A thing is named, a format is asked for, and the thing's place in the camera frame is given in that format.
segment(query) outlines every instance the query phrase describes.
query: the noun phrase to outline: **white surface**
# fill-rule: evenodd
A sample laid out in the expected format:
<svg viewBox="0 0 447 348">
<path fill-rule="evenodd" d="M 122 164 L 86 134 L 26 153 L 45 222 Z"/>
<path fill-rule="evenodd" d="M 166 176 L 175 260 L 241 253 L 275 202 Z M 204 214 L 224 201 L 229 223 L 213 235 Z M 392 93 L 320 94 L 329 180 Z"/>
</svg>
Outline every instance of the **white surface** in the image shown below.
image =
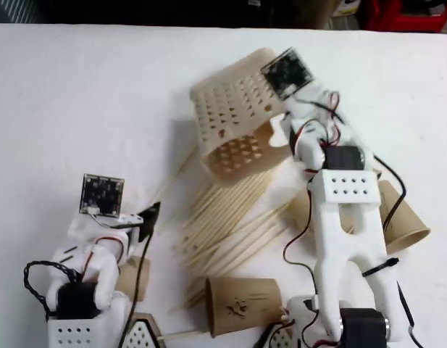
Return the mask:
<svg viewBox="0 0 447 348">
<path fill-rule="evenodd" d="M 0 347 L 46 346 L 43 309 L 24 289 L 22 270 L 49 258 L 65 236 L 83 174 L 124 178 L 123 210 L 144 208 L 194 142 L 189 88 L 262 46 L 295 46 L 311 71 L 341 92 L 341 109 L 357 133 L 406 181 L 409 203 L 433 232 L 402 254 L 398 277 L 415 335 L 425 347 L 446 347 L 447 36 L 67 25 L 0 25 Z M 190 166 L 164 202 L 162 218 L 191 194 L 185 180 L 199 177 L 193 164 L 194 173 Z M 288 167 L 259 209 L 293 195 L 296 176 Z M 154 237 L 140 305 L 164 334 L 200 328 L 203 318 L 202 307 L 168 313 L 184 298 L 185 274 L 171 249 L 177 233 Z M 239 272 L 276 277 L 284 303 L 312 292 L 308 274 L 282 261 L 292 233 Z M 313 264 L 313 248 L 307 237 L 289 255 Z M 30 276 L 47 289 L 46 270 Z M 370 306 L 365 283 L 349 267 L 341 294 Z M 259 334 L 204 335 L 167 346 L 250 347 Z M 413 346 L 406 339 L 394 347 Z"/>
</svg>

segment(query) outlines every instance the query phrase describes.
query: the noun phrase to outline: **white plastic part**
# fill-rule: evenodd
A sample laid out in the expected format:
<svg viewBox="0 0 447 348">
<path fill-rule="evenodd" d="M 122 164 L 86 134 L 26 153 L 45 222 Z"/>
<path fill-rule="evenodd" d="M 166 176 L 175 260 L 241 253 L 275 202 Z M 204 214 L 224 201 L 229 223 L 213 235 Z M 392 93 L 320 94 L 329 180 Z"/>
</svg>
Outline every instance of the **white plastic part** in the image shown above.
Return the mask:
<svg viewBox="0 0 447 348">
<path fill-rule="evenodd" d="M 96 219 L 101 224 L 107 225 L 124 225 L 128 223 L 138 224 L 143 222 L 143 218 L 136 214 L 120 214 L 118 218 L 96 216 Z M 135 248 L 138 246 L 139 228 L 123 228 L 121 230 L 116 230 L 104 227 L 99 225 L 99 223 L 97 223 L 90 215 L 77 212 L 70 224 L 67 235 L 78 241 L 92 241 L 93 243 L 100 238 L 112 237 L 117 239 L 122 243 L 121 249 L 123 250 L 123 253 L 121 255 L 117 255 L 119 242 L 109 241 L 106 243 L 106 239 L 104 239 L 102 243 L 107 249 L 111 250 L 112 254 L 116 255 L 116 257 L 119 256 L 117 257 L 119 260 L 118 264 L 121 266 L 130 259 Z"/>
<path fill-rule="evenodd" d="M 292 338 L 288 335 L 288 332 L 285 328 L 282 328 L 278 332 L 275 333 L 277 329 L 279 329 L 281 325 L 274 325 L 273 329 L 270 331 L 268 335 L 268 340 L 265 342 L 263 348 L 295 348 L 296 346 L 292 345 Z"/>
<path fill-rule="evenodd" d="M 128 297 L 116 292 L 110 308 L 94 319 L 49 319 L 49 348 L 117 348 L 130 306 Z"/>
<path fill-rule="evenodd" d="M 318 262 L 319 315 L 332 339 L 341 337 L 338 287 L 347 261 L 361 272 L 387 258 L 380 218 L 380 194 L 372 171 L 321 170 L 311 183 L 312 222 Z M 354 234 L 341 227 L 339 204 L 350 204 Z M 385 268 L 366 278 L 375 296 L 376 309 L 390 322 L 390 341 L 401 339 L 403 313 L 398 298 L 396 270 Z"/>
<path fill-rule="evenodd" d="M 269 144 L 270 118 L 285 109 L 260 70 L 275 57 L 259 49 L 191 89 L 201 161 L 219 183 L 261 173 L 289 155 L 286 146 Z"/>
<path fill-rule="evenodd" d="M 68 268 L 84 274 L 84 281 L 97 278 L 98 284 L 94 293 L 95 305 L 99 310 L 105 310 L 110 306 L 119 270 L 115 256 L 108 249 L 101 245 L 93 245 L 91 242 L 83 243 L 68 239 L 56 250 L 52 261 L 61 262 Z M 46 301 L 49 309 L 55 310 L 57 308 L 57 292 L 69 280 L 63 272 L 56 268 L 49 268 L 49 275 L 51 276 L 51 285 L 46 295 Z"/>
<path fill-rule="evenodd" d="M 289 318 L 288 321 L 294 320 L 294 326 L 292 327 L 293 335 L 292 335 L 292 348 L 307 348 L 306 345 L 302 342 L 301 334 L 302 330 L 305 326 L 307 326 L 312 319 L 314 318 L 314 312 L 307 308 L 305 305 L 305 301 L 312 301 L 312 310 L 318 310 L 317 303 L 318 296 L 311 295 L 303 295 L 303 296 L 295 296 L 291 297 L 288 301 L 288 312 Z M 351 308 L 350 303 L 347 301 L 339 301 L 339 308 Z M 312 344 L 312 342 L 316 342 L 319 339 L 326 339 L 325 337 L 325 328 L 322 326 L 322 322 L 317 320 L 315 324 L 306 330 L 304 333 L 304 338 L 307 344 Z"/>
<path fill-rule="evenodd" d="M 137 321 L 126 336 L 122 348 L 156 348 L 158 346 L 152 335 L 146 323 Z"/>
</svg>

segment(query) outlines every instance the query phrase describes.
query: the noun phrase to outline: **wooden stick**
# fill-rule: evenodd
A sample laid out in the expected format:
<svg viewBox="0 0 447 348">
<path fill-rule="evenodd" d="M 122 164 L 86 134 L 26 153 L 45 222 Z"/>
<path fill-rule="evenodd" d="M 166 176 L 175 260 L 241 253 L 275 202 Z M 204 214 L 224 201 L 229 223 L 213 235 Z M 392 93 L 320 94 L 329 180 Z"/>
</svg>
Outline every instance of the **wooden stick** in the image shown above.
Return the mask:
<svg viewBox="0 0 447 348">
<path fill-rule="evenodd" d="M 286 231 L 287 229 L 288 229 L 287 227 L 284 227 L 283 229 L 281 229 L 281 231 L 278 232 L 272 239 L 267 241 L 260 248 L 258 248 L 255 252 L 250 254 L 246 259 L 242 260 L 241 262 L 239 262 L 237 265 L 230 268 L 229 270 L 225 270 L 222 274 L 219 274 L 218 276 L 226 276 L 228 273 L 233 272 L 236 268 L 240 267 L 242 264 L 244 264 L 244 263 L 248 262 L 250 259 L 254 258 L 260 251 L 262 251 L 264 248 L 268 247 L 273 241 L 278 239 L 283 234 L 283 232 Z"/>
<path fill-rule="evenodd" d="M 157 341 L 166 341 L 166 340 L 170 340 L 170 339 L 187 339 L 188 337 L 194 337 L 194 336 L 203 335 L 203 334 L 207 334 L 207 333 L 209 333 L 209 332 L 208 331 L 198 331 L 198 330 L 171 333 L 168 335 L 158 336 Z"/>
<path fill-rule="evenodd" d="M 232 268 L 228 269 L 228 270 L 223 270 L 222 273 L 220 274 L 216 274 L 213 276 L 227 276 L 230 272 L 233 272 L 236 268 L 242 266 L 242 264 L 248 262 L 249 260 L 251 260 L 252 258 L 254 258 L 260 251 L 262 251 L 265 247 L 268 247 L 273 241 L 275 241 L 276 239 L 278 239 L 284 231 L 286 231 L 287 228 L 283 228 L 280 232 L 278 232 L 272 239 L 270 239 L 269 241 L 267 241 L 265 244 L 263 244 L 260 248 L 258 248 L 255 252 L 253 252 L 252 254 L 250 254 L 248 257 L 246 257 L 244 260 L 241 260 L 237 265 L 233 266 Z M 186 301 L 186 303 L 184 304 L 184 306 L 186 308 L 191 308 L 195 305 L 197 305 L 200 301 L 202 301 L 205 298 L 205 291 L 204 290 L 200 290 L 198 291 L 196 294 L 194 294 L 188 301 Z"/>
<path fill-rule="evenodd" d="M 198 146 L 194 145 L 191 152 L 188 154 L 188 156 L 186 156 L 185 160 L 181 163 L 180 167 L 178 168 L 177 172 L 172 175 L 171 177 L 169 177 L 163 184 L 162 186 L 160 186 L 160 188 L 156 191 L 155 195 L 153 196 L 153 198 L 151 199 L 151 201 L 149 201 L 148 206 L 152 205 L 155 202 L 158 202 L 160 200 L 162 200 L 165 196 L 165 194 L 169 191 L 170 186 L 172 185 L 172 183 L 175 181 L 176 177 L 179 176 L 179 174 L 183 171 L 184 167 L 186 166 L 186 164 L 189 162 L 189 160 L 192 158 L 192 156 L 194 155 L 194 153 L 197 151 Z"/>
<path fill-rule="evenodd" d="M 189 244 L 196 244 L 195 240 L 196 237 L 202 237 L 201 232 L 202 231 L 214 231 L 214 225 L 216 223 L 220 223 L 225 216 L 231 217 L 233 214 L 232 210 L 234 210 L 234 204 L 237 204 L 240 197 L 242 197 L 244 194 L 247 194 L 245 191 L 252 190 L 255 185 L 257 185 L 260 180 L 262 180 L 263 177 L 260 175 L 259 177 L 255 178 L 252 183 L 249 185 L 245 185 L 245 187 L 236 188 L 236 193 L 233 193 L 233 190 L 229 191 L 226 195 L 224 195 L 216 204 L 213 204 L 208 211 L 206 211 L 206 214 L 200 219 L 199 221 L 196 221 L 197 225 L 197 232 L 194 231 L 192 233 L 192 237 L 185 242 L 184 247 L 187 247 Z M 212 233 L 205 233 L 204 238 L 206 236 L 211 235 Z"/>
<path fill-rule="evenodd" d="M 255 238 L 255 240 L 260 239 L 261 237 L 263 237 L 265 234 L 268 234 L 270 232 L 273 232 L 274 229 L 276 228 L 276 225 L 271 225 L 267 230 L 262 231 L 257 238 Z M 211 265 L 206 265 L 206 267 L 204 267 L 204 269 L 202 270 L 202 273 L 206 272 L 206 270 L 208 270 L 209 268 L 211 268 L 212 266 L 215 267 L 217 266 L 217 270 L 215 270 L 213 273 L 215 274 L 219 274 L 220 271 L 222 269 L 224 269 L 225 267 L 227 267 L 228 264 L 231 264 L 232 262 L 240 259 L 242 257 L 242 255 L 244 255 L 245 250 L 247 250 L 248 247 L 252 246 L 252 243 L 248 243 L 249 246 L 246 246 L 244 243 L 238 243 L 234 248 L 232 248 L 230 250 L 230 252 L 226 253 L 223 255 L 223 257 L 219 258 L 218 260 L 215 260 Z M 227 263 L 224 264 L 223 266 L 221 266 L 221 262 L 227 260 Z"/>
<path fill-rule="evenodd" d="M 208 222 L 210 223 L 204 225 L 209 225 L 209 227 L 206 228 L 207 233 L 205 233 L 202 240 L 200 240 L 199 249 L 205 247 L 205 245 L 208 244 L 208 241 L 212 242 L 216 236 L 221 235 L 222 231 L 231 231 L 231 229 L 239 223 L 239 220 L 246 214 L 247 210 L 254 205 L 255 201 L 267 188 L 267 183 L 264 183 L 263 181 L 266 181 L 265 178 L 257 178 L 253 183 L 248 185 L 247 190 L 241 190 L 234 200 L 229 202 L 230 207 L 227 208 L 227 213 L 224 215 L 222 214 L 222 216 L 217 218 L 214 222 L 211 220 L 214 216 L 209 216 Z"/>
<path fill-rule="evenodd" d="M 237 243 L 237 245 L 235 245 L 235 247 L 232 248 L 232 250 L 230 250 L 229 253 L 222 255 L 219 259 L 216 259 L 216 260 L 212 260 L 212 259 L 210 259 L 210 260 L 207 262 L 207 264 L 205 264 L 205 266 L 203 267 L 203 269 L 202 269 L 202 271 L 201 271 L 201 275 L 204 274 L 204 273 L 206 272 L 206 270 L 210 269 L 212 266 L 216 266 L 216 265 L 218 265 L 218 263 L 221 262 L 222 260 L 224 260 L 225 258 L 230 257 L 230 256 L 231 256 L 232 254 L 234 254 L 234 253 L 238 254 L 238 253 L 240 252 L 241 249 L 244 250 L 246 241 L 247 241 L 251 236 L 253 236 L 256 232 L 259 232 L 259 228 L 261 228 L 262 226 L 266 226 L 266 225 L 268 225 L 269 223 L 271 223 L 271 222 L 272 222 L 275 218 L 277 218 L 277 217 L 278 217 L 278 214 L 273 215 L 270 219 L 268 219 L 267 221 L 265 221 L 263 224 L 261 224 L 260 226 L 257 226 L 256 228 L 254 228 L 250 233 L 248 233 L 248 234 L 244 237 L 244 239 L 243 239 L 242 241 L 239 241 L 239 242 Z M 272 226 L 270 226 L 270 227 L 268 228 L 268 230 L 262 231 L 262 236 L 263 236 L 266 232 L 268 232 L 271 228 L 272 228 Z"/>
<path fill-rule="evenodd" d="M 273 215 L 277 214 L 284 207 L 286 207 L 286 204 L 283 204 L 281 207 L 278 207 L 278 208 L 275 208 L 275 209 L 271 209 L 271 210 L 269 210 L 267 212 L 264 212 L 264 213 L 258 215 L 256 218 L 254 218 L 253 220 L 248 221 L 247 223 L 245 223 L 241 227 L 232 230 L 228 236 L 226 236 L 223 239 L 220 239 L 217 243 L 209 246 L 206 250 L 200 251 L 199 253 L 193 255 L 191 258 L 186 260 L 183 263 L 183 265 L 184 266 L 192 265 L 193 263 L 199 261 L 202 257 L 212 253 L 216 248 L 218 248 L 223 243 L 225 243 L 226 241 L 228 241 L 229 239 L 234 237 L 234 235 L 242 233 L 243 231 L 245 231 L 246 229 L 248 229 L 250 227 L 254 227 L 249 232 L 249 233 L 252 233 L 255 228 L 259 228 L 267 219 L 269 219 Z"/>
</svg>

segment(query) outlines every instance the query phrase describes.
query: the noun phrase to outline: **brown paper cup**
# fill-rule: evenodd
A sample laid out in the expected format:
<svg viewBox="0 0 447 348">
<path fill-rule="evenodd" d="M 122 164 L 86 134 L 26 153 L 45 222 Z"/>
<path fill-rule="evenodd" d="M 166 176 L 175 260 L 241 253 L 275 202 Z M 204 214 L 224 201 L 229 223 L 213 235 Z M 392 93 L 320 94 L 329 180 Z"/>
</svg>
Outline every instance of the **brown paper cup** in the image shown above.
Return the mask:
<svg viewBox="0 0 447 348">
<path fill-rule="evenodd" d="M 297 228 L 300 231 L 303 231 L 307 221 L 309 220 L 309 195 L 307 194 L 307 190 L 300 191 L 289 203 L 288 205 L 288 214 L 290 218 L 296 221 Z M 344 205 L 340 207 L 341 214 L 341 225 L 345 232 L 352 232 L 352 218 L 349 213 L 350 207 Z M 313 226 L 310 223 L 309 230 L 307 232 L 313 232 Z"/>
<path fill-rule="evenodd" d="M 206 308 L 212 337 L 281 319 L 281 295 L 275 279 L 208 278 Z"/>
<path fill-rule="evenodd" d="M 120 277 L 115 285 L 115 290 L 123 292 L 133 301 L 136 286 L 136 277 L 138 275 L 138 266 L 141 261 L 140 257 L 133 256 L 122 267 L 120 267 Z M 141 276 L 139 282 L 138 301 L 144 300 L 146 295 L 146 286 L 149 279 L 149 260 L 144 259 L 141 268 Z"/>
<path fill-rule="evenodd" d="M 379 185 L 381 192 L 380 213 L 381 219 L 384 221 L 400 194 L 389 181 L 380 181 Z M 430 229 L 419 219 L 404 199 L 390 220 L 388 230 L 384 233 L 388 253 L 393 254 L 408 248 L 421 241 L 429 233 Z"/>
</svg>

